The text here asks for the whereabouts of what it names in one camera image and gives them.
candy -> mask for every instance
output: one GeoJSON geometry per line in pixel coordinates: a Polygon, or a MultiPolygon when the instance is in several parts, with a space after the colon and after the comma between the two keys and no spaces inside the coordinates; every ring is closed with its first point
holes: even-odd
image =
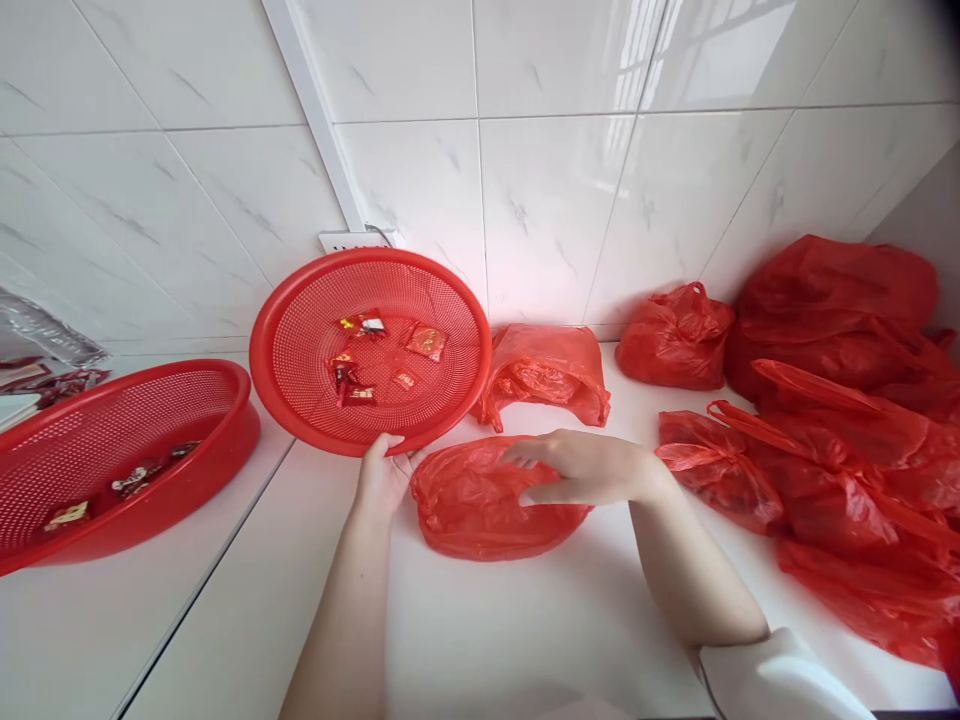
{"type": "Polygon", "coordinates": [[[442,330],[416,323],[410,328],[407,338],[407,350],[440,362],[443,346],[447,344],[447,334],[442,330]]]}
{"type": "Polygon", "coordinates": [[[376,309],[341,318],[340,327],[357,337],[360,335],[383,336],[387,334],[387,329],[383,325],[383,318],[380,317],[380,311],[376,309]]]}
{"type": "Polygon", "coordinates": [[[57,508],[50,513],[47,521],[43,524],[43,531],[56,532],[71,525],[82,525],[89,520],[90,501],[84,500],[83,502],[74,503],[73,505],[57,508]]]}
{"type": "Polygon", "coordinates": [[[337,390],[339,390],[343,384],[347,382],[353,383],[354,385],[358,385],[360,383],[360,381],[357,380],[356,370],[356,363],[341,362],[334,366],[333,377],[337,386],[337,390]]]}
{"type": "Polygon", "coordinates": [[[134,468],[126,480],[114,480],[110,483],[110,487],[123,495],[123,491],[128,487],[142,483],[144,480],[149,480],[163,470],[163,468],[164,465],[156,460],[145,460],[141,465],[134,468]]]}
{"type": "Polygon", "coordinates": [[[393,381],[404,390],[412,390],[413,386],[420,382],[420,378],[412,370],[400,368],[393,376],[393,381]]]}
{"type": "Polygon", "coordinates": [[[343,350],[341,350],[339,353],[337,353],[337,354],[334,355],[332,358],[330,358],[330,359],[327,361],[327,365],[329,365],[329,366],[330,366],[330,369],[333,370],[333,369],[336,368],[336,366],[337,366],[339,363],[345,363],[345,362],[349,362],[349,363],[356,363],[356,362],[357,362],[357,358],[356,358],[356,356],[353,354],[353,350],[350,349],[349,343],[348,343],[347,345],[344,345],[344,346],[343,346],[343,350]]]}
{"type": "Polygon", "coordinates": [[[358,385],[353,382],[345,382],[340,386],[340,396],[337,401],[338,407],[350,407],[352,405],[376,405],[377,399],[373,396],[373,385],[358,385]]]}

red sieve basket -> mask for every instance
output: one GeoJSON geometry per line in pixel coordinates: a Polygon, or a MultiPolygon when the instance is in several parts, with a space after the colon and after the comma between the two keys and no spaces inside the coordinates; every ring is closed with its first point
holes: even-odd
{"type": "Polygon", "coordinates": [[[112,555],[216,495],[260,438],[250,377],[226,360],[187,360],[104,383],[0,434],[0,575],[112,555]],[[200,440],[141,493],[110,484],[144,460],[200,440]],[[49,536],[48,514],[90,500],[92,519],[49,536]]]}
{"type": "Polygon", "coordinates": [[[382,432],[406,440],[389,454],[427,445],[480,396],[490,372],[490,326],[467,286],[442,265],[405,250],[358,248],[315,260],[267,299],[250,339],[257,394],[288,432],[321,450],[360,457],[382,432]],[[351,339],[340,318],[378,309],[386,337],[351,339]],[[414,322],[447,334],[440,362],[404,349],[414,322]],[[327,361],[349,343],[358,379],[376,406],[337,407],[327,361]],[[419,381],[393,381],[406,368],[419,381]]]}

right hand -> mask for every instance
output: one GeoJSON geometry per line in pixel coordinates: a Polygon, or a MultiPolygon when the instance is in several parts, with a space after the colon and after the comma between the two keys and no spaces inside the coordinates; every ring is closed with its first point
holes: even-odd
{"type": "Polygon", "coordinates": [[[677,488],[660,459],[649,450],[619,438],[554,430],[519,440],[500,462],[532,468],[538,462],[560,473],[560,481],[535,485],[520,495],[521,505],[607,505],[631,500],[656,502],[677,488]]]}

forearm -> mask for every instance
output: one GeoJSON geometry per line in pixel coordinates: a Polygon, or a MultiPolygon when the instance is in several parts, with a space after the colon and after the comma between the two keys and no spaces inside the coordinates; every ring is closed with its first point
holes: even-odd
{"type": "Polygon", "coordinates": [[[382,718],[389,523],[354,506],[280,720],[382,718]]]}
{"type": "MultiPolygon", "coordinates": [[[[669,476],[662,464],[652,472],[669,476]]],[[[672,476],[664,480],[662,492],[630,503],[630,517],[644,576],[667,623],[692,650],[765,639],[770,631],[753,594],[672,476]]]]}

white tile wall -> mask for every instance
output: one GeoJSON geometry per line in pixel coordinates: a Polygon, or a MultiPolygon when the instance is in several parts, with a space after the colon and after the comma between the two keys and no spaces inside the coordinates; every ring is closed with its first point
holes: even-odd
{"type": "MultiPolygon", "coordinates": [[[[867,242],[890,243],[923,255],[937,268],[940,305],[937,327],[960,328],[960,143],[903,199],[867,242]]],[[[960,346],[951,348],[960,362],[960,346]]]]}
{"type": "Polygon", "coordinates": [[[346,229],[308,128],[193,130],[169,138],[273,285],[323,255],[318,230],[346,229]]]}
{"type": "Polygon", "coordinates": [[[673,0],[643,109],[799,105],[854,5],[856,0],[673,0]]]}
{"type": "Polygon", "coordinates": [[[625,322],[638,300],[700,276],[789,116],[640,117],[584,322],[625,322]]]}
{"type": "MultiPolygon", "coordinates": [[[[730,298],[798,235],[865,238],[960,128],[906,0],[295,5],[364,219],[495,324],[730,298]]],[[[0,4],[0,133],[0,282],[118,348],[243,338],[344,226],[258,0],[0,4]]]]}
{"type": "Polygon", "coordinates": [[[0,6],[4,132],[153,127],[153,117],[73,4],[30,0],[0,6]]]}
{"type": "Polygon", "coordinates": [[[476,120],[341,125],[366,217],[443,263],[487,303],[476,120]]]}
{"type": "Polygon", "coordinates": [[[76,0],[161,127],[302,123],[259,0],[76,0]]]}
{"type": "Polygon", "coordinates": [[[583,320],[633,121],[480,122],[493,323],[583,320]]]}
{"type": "MultiPolygon", "coordinates": [[[[958,118],[936,105],[797,110],[701,280],[732,300],[759,262],[805,233],[863,240],[873,227],[847,229],[903,163],[918,153],[939,159],[958,138],[958,118]]],[[[887,195],[883,215],[908,191],[887,195]]]]}
{"type": "Polygon", "coordinates": [[[477,115],[471,0],[299,0],[336,122],[477,115]]]}
{"type": "Polygon", "coordinates": [[[635,112],[664,6],[474,0],[480,115],[635,112]]]}

